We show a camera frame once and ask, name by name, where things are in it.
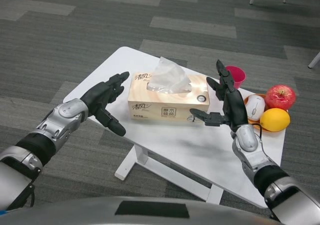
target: computer mouse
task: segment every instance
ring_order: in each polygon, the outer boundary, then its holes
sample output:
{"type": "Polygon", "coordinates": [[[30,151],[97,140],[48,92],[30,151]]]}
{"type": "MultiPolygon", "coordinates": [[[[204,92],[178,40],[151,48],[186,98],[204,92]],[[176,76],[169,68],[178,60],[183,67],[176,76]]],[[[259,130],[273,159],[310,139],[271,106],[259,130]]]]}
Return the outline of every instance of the computer mouse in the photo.
{"type": "Polygon", "coordinates": [[[250,95],[245,105],[248,119],[258,121],[265,111],[265,100],[259,95],[250,95]]]}

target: tissue box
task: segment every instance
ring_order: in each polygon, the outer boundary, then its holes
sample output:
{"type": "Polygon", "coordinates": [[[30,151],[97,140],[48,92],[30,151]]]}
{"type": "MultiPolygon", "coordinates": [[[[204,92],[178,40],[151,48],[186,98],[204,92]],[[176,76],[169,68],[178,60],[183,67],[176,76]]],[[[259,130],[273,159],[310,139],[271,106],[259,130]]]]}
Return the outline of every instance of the tissue box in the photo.
{"type": "Polygon", "coordinates": [[[131,118],[197,122],[190,109],[207,112],[210,100],[206,76],[188,75],[191,92],[167,94],[147,90],[152,73],[138,72],[132,76],[128,96],[131,118]]]}

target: orange plate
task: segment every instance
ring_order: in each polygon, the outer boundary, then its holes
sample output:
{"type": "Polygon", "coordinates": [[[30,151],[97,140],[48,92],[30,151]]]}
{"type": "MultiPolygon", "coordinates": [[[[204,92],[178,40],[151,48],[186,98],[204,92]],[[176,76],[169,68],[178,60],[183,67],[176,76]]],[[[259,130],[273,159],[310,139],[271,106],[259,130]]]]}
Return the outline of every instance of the orange plate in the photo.
{"type": "MultiPolygon", "coordinates": [[[[265,97],[266,97],[265,94],[255,94],[255,95],[258,95],[258,96],[262,97],[263,99],[265,99],[265,97]]],[[[247,104],[248,98],[249,98],[249,97],[247,96],[247,97],[244,99],[244,105],[247,104]]],[[[266,110],[268,110],[267,105],[265,105],[265,108],[264,108],[264,111],[266,111],[266,110]]],[[[248,119],[248,122],[249,122],[249,124],[259,124],[259,123],[260,123],[260,120],[258,120],[258,121],[253,121],[253,120],[248,119]]],[[[257,129],[257,130],[260,130],[260,127],[259,127],[258,125],[253,125],[253,127],[254,127],[255,129],[257,129]]],[[[269,130],[267,130],[267,129],[265,129],[265,128],[262,128],[262,131],[263,131],[263,132],[267,132],[267,133],[275,133],[275,131],[269,131],[269,130]]]]}

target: red apple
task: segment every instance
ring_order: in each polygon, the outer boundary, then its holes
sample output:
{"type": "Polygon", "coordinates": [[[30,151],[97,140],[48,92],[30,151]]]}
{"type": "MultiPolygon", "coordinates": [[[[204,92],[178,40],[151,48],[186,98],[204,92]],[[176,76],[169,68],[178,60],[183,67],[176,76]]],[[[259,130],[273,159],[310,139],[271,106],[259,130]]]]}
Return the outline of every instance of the red apple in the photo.
{"type": "Polygon", "coordinates": [[[296,93],[287,85],[275,85],[266,92],[264,100],[271,109],[288,110],[296,101],[296,93]]]}

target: white tissue paper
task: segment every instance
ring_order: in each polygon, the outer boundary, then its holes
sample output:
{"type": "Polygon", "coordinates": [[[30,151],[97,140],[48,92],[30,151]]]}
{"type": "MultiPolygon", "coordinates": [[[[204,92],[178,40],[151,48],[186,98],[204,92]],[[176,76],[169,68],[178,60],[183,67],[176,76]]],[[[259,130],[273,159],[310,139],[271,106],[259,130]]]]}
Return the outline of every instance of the white tissue paper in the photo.
{"type": "Polygon", "coordinates": [[[189,93],[191,92],[190,83],[186,72],[178,64],[161,57],[147,89],[165,94],[189,93]]]}

